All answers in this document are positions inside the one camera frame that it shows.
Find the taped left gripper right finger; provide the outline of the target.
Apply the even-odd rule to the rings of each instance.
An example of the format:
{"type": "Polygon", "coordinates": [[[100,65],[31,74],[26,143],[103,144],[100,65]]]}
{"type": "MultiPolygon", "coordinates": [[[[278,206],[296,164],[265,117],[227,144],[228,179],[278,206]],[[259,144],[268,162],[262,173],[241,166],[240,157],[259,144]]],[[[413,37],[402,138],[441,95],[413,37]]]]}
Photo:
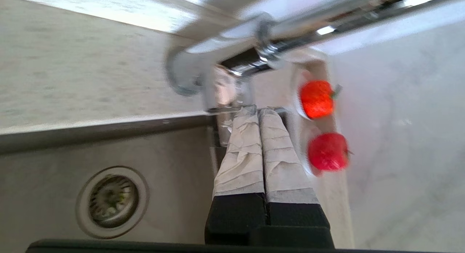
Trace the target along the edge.
{"type": "Polygon", "coordinates": [[[254,232],[259,246],[334,248],[331,227],[279,114],[259,115],[267,224],[254,232]]]}

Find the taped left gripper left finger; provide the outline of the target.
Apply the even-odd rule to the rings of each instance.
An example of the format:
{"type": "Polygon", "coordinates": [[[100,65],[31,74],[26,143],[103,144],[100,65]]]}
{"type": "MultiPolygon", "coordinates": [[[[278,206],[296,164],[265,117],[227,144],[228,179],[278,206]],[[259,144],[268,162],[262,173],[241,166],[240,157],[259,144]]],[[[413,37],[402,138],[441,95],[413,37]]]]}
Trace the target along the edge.
{"type": "Polygon", "coordinates": [[[214,179],[205,243],[246,246],[250,233],[264,225],[262,141],[256,108],[248,106],[231,121],[231,136],[214,179]]]}

